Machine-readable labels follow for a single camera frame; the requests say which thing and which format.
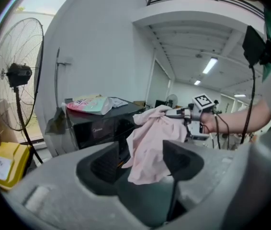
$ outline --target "white wall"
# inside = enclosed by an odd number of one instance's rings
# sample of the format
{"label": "white wall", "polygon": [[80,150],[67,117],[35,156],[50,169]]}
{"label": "white wall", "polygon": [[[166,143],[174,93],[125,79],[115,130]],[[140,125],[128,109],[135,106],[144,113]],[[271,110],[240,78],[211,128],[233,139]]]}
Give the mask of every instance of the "white wall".
{"label": "white wall", "polygon": [[178,105],[187,106],[189,103],[192,103],[192,98],[196,95],[205,93],[210,97],[212,101],[218,100],[221,102],[221,93],[206,88],[202,88],[196,85],[190,85],[180,82],[175,82],[170,94],[175,94],[178,97]]}
{"label": "white wall", "polygon": [[[73,59],[71,66],[59,67],[59,102],[90,93],[145,100],[154,47],[130,20],[130,14],[145,5],[145,0],[67,0],[63,4],[45,34],[35,108],[43,133],[56,111],[53,79],[58,47],[59,60]],[[57,137],[44,138],[50,150],[62,145]]]}

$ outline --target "cable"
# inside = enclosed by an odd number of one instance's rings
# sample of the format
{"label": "cable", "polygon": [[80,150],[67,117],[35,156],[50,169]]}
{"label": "cable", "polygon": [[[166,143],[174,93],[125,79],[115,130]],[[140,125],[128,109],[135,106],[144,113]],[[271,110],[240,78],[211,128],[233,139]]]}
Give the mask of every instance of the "cable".
{"label": "cable", "polygon": [[28,135],[25,123],[24,123],[24,119],[23,119],[23,115],[22,115],[22,110],[21,110],[21,102],[20,102],[20,95],[19,95],[19,89],[18,89],[18,87],[14,87],[14,92],[15,92],[15,97],[16,97],[16,107],[17,107],[16,110],[17,110],[17,114],[18,114],[18,117],[19,117],[19,120],[20,120],[20,123],[21,123],[21,127],[23,129],[25,137],[27,138],[28,145],[31,146],[31,150],[33,151],[34,155],[39,160],[39,162],[42,164],[43,161],[40,158],[40,156],[37,153],[37,151],[35,150],[34,145],[32,144],[32,142],[31,142],[31,140],[29,138],[29,135]]}
{"label": "cable", "polygon": [[211,140],[212,140],[212,148],[214,148],[214,140],[213,140],[213,137],[211,136],[211,131],[210,131],[210,129],[208,128],[207,125],[203,125],[203,126],[207,128],[207,130],[208,130],[208,132],[209,132],[209,135],[210,135],[210,137],[211,137]]}
{"label": "cable", "polygon": [[22,135],[22,137],[23,137],[23,140],[24,141],[26,141],[26,138],[25,138],[25,136],[24,136],[24,134],[23,134],[23,131],[21,130],[21,135]]}
{"label": "cable", "polygon": [[224,119],[222,119],[221,118],[221,116],[219,115],[219,114],[216,114],[225,124],[226,124],[226,126],[227,126],[227,132],[228,132],[228,145],[227,145],[227,150],[229,150],[229,137],[230,137],[230,133],[229,133],[229,125],[228,125],[228,123],[226,123],[225,121],[224,121]]}
{"label": "cable", "polygon": [[217,144],[218,144],[218,148],[221,149],[221,145],[220,145],[220,133],[219,133],[219,126],[218,126],[218,120],[217,120],[216,114],[214,114],[214,117],[215,117],[215,122],[216,122]]}
{"label": "cable", "polygon": [[254,67],[250,67],[251,71],[252,71],[252,77],[253,77],[253,85],[252,85],[252,92],[251,92],[251,101],[249,104],[249,109],[248,109],[248,113],[247,113],[247,118],[246,118],[246,122],[245,122],[245,126],[244,126],[244,130],[242,133],[242,139],[241,139],[241,144],[244,143],[245,140],[245,135],[248,129],[248,125],[249,125],[249,120],[250,120],[250,115],[251,115],[251,110],[252,110],[252,104],[254,102],[254,98],[255,98],[255,91],[256,91],[256,76],[255,76],[255,69]]}

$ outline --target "floor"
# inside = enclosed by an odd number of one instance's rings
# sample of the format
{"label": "floor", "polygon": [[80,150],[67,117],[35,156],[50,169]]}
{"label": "floor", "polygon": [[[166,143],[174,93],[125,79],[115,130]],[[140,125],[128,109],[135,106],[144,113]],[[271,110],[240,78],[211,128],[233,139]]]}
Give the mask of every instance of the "floor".
{"label": "floor", "polygon": [[[49,150],[47,148],[44,148],[44,149],[38,149],[37,150],[39,156],[41,157],[42,161],[43,162],[46,162],[48,160],[50,160],[52,158]],[[41,163],[38,161],[38,159],[34,156],[34,161],[35,161],[35,164],[36,166],[40,166]]]}

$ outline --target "fan stand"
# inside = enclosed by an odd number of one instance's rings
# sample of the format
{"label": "fan stand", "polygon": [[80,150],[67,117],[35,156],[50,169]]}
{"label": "fan stand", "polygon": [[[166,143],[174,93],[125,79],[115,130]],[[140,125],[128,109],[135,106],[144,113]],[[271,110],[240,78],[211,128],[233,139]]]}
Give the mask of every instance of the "fan stand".
{"label": "fan stand", "polygon": [[26,125],[24,123],[24,119],[23,119],[23,115],[22,115],[22,109],[21,109],[21,102],[20,102],[20,93],[19,93],[19,88],[18,87],[14,87],[13,88],[13,91],[15,93],[15,97],[16,97],[16,109],[17,109],[17,115],[19,116],[19,119],[20,119],[20,124],[22,126],[22,129],[24,131],[24,134],[25,134],[25,137],[28,141],[28,144],[31,146],[31,149],[34,153],[34,155],[36,156],[36,158],[39,160],[39,162],[42,164],[43,161],[42,159],[40,158],[39,154],[37,153],[37,151],[35,150],[34,148],[34,145],[32,144],[30,138],[29,138],[29,135],[28,135],[28,132],[27,132],[27,129],[26,129]]}

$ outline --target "hand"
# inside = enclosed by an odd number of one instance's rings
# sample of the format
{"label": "hand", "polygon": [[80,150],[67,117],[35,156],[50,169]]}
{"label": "hand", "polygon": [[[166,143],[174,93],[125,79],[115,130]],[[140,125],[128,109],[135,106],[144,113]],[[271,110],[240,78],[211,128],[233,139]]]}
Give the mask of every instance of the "hand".
{"label": "hand", "polygon": [[203,126],[203,132],[209,134],[215,132],[215,118],[211,113],[203,113],[201,116],[201,122]]}

